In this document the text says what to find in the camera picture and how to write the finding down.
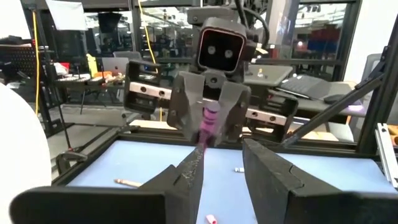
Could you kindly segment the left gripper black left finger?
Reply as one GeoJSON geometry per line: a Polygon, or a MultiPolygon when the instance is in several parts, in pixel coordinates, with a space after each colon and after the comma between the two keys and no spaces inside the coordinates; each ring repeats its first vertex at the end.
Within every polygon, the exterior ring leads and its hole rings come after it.
{"type": "Polygon", "coordinates": [[[196,224],[204,148],[137,189],[36,187],[11,202],[13,224],[196,224]]]}

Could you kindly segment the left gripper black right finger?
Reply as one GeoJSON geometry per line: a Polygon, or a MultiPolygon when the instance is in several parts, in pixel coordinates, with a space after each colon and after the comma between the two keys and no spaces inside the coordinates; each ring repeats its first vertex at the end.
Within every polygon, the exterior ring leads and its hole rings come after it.
{"type": "Polygon", "coordinates": [[[260,143],[243,141],[258,224],[398,224],[398,195],[342,191],[260,143]]]}

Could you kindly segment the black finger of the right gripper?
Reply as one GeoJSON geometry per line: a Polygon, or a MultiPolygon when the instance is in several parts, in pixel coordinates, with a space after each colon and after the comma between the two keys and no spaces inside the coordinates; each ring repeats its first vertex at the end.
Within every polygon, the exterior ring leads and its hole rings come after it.
{"type": "Polygon", "coordinates": [[[251,89],[248,86],[224,82],[218,100],[221,108],[217,115],[214,146],[223,141],[236,141],[240,137],[250,98],[251,89]]]}
{"type": "Polygon", "coordinates": [[[181,71],[174,79],[167,124],[180,130],[189,141],[197,141],[203,119],[205,77],[181,71]]]}

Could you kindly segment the magenta crayon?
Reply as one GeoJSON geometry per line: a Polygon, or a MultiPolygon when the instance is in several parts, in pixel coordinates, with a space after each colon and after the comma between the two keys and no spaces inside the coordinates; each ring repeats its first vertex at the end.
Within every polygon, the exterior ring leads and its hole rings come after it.
{"type": "Polygon", "coordinates": [[[208,102],[203,109],[203,119],[198,132],[198,145],[206,151],[209,144],[214,140],[218,113],[220,112],[218,102],[208,102]]]}

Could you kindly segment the silver laptop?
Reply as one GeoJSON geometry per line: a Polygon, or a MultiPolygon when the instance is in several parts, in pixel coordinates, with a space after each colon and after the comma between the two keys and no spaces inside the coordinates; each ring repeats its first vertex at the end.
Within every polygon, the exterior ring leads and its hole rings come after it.
{"type": "Polygon", "coordinates": [[[102,64],[103,70],[105,72],[113,72],[113,73],[126,73],[126,67],[129,63],[128,58],[124,57],[103,57],[102,64]]]}

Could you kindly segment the tan crayon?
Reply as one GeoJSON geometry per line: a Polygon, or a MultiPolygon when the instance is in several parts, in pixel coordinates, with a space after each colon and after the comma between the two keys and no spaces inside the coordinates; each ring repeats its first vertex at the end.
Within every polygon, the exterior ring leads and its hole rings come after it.
{"type": "Polygon", "coordinates": [[[134,188],[138,188],[142,185],[142,183],[133,182],[133,181],[124,180],[124,179],[114,179],[114,182],[117,184],[126,185],[126,186],[134,187],[134,188]]]}

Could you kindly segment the gray desk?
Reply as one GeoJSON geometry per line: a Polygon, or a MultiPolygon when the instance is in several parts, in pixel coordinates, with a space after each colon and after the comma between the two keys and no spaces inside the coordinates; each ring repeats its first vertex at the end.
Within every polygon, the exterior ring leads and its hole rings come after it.
{"type": "MultiPolygon", "coordinates": [[[[253,87],[254,91],[259,91],[263,86],[266,86],[272,90],[278,90],[277,87],[279,86],[279,84],[282,83],[282,81],[284,81],[285,79],[288,79],[290,77],[296,77],[296,75],[294,75],[294,69],[291,66],[250,65],[248,66],[248,71],[244,76],[244,82],[245,84],[248,84],[249,86],[253,87]]],[[[352,90],[352,87],[349,85],[349,83],[345,82],[329,82],[329,83],[331,84],[331,87],[329,94],[327,94],[327,96],[346,95],[352,90]]],[[[295,115],[297,118],[303,118],[305,120],[309,120],[318,113],[326,110],[330,106],[324,103],[323,99],[325,97],[323,97],[320,100],[308,99],[300,96],[296,97],[298,99],[298,110],[295,115]]]]}

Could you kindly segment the cluttered work table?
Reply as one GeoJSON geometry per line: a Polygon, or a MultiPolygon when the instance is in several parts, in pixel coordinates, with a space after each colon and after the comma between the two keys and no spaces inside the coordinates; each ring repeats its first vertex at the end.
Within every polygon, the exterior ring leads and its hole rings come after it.
{"type": "Polygon", "coordinates": [[[69,74],[55,80],[56,87],[80,92],[80,114],[83,112],[87,96],[93,95],[90,105],[98,103],[106,108],[107,104],[100,99],[100,96],[107,93],[111,104],[114,104],[117,93],[122,90],[123,85],[124,75],[111,71],[96,72],[94,75],[91,73],[69,74]]]}

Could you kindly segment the dark keyboard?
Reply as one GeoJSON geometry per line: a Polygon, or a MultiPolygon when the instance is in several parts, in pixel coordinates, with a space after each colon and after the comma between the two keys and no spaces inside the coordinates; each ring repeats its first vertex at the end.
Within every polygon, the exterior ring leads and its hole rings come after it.
{"type": "Polygon", "coordinates": [[[320,100],[327,96],[331,84],[321,78],[297,75],[282,81],[278,90],[308,99],[320,100]]]}

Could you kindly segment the black computer mouse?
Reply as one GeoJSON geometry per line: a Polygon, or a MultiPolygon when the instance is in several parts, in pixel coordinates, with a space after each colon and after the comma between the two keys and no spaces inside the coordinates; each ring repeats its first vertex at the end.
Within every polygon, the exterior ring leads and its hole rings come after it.
{"type": "Polygon", "coordinates": [[[328,105],[332,105],[332,104],[336,103],[337,101],[340,101],[344,97],[345,97],[345,95],[330,95],[330,96],[325,97],[323,99],[323,101],[324,101],[324,103],[326,103],[328,105]]]}

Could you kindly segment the white panel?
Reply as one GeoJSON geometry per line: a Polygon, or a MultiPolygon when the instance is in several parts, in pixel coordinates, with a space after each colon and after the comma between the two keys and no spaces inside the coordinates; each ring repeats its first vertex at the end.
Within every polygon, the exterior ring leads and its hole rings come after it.
{"type": "Polygon", "coordinates": [[[57,30],[88,30],[81,2],[56,0],[45,0],[45,2],[57,30]]]}

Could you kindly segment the black pegboard cart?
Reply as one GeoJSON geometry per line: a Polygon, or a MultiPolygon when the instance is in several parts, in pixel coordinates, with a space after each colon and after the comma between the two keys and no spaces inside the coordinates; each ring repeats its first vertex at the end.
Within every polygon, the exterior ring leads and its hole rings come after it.
{"type": "Polygon", "coordinates": [[[36,64],[30,39],[13,35],[0,38],[0,78],[6,83],[35,78],[36,64]]]}

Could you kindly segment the gray office chair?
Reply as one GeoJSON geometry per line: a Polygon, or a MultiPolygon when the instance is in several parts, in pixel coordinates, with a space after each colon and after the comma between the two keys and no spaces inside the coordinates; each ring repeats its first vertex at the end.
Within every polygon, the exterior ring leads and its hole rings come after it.
{"type": "Polygon", "coordinates": [[[377,77],[380,73],[382,73],[382,69],[384,68],[384,66],[383,65],[379,66],[381,57],[382,54],[368,55],[361,80],[362,85],[366,84],[373,78],[377,77]]]}

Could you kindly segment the silver aluminium rail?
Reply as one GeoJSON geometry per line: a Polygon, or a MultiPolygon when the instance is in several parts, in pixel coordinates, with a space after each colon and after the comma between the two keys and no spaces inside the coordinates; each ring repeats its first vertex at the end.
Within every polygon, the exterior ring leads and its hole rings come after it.
{"type": "Polygon", "coordinates": [[[398,189],[398,161],[387,124],[377,123],[374,132],[384,175],[392,186],[398,189]]]}

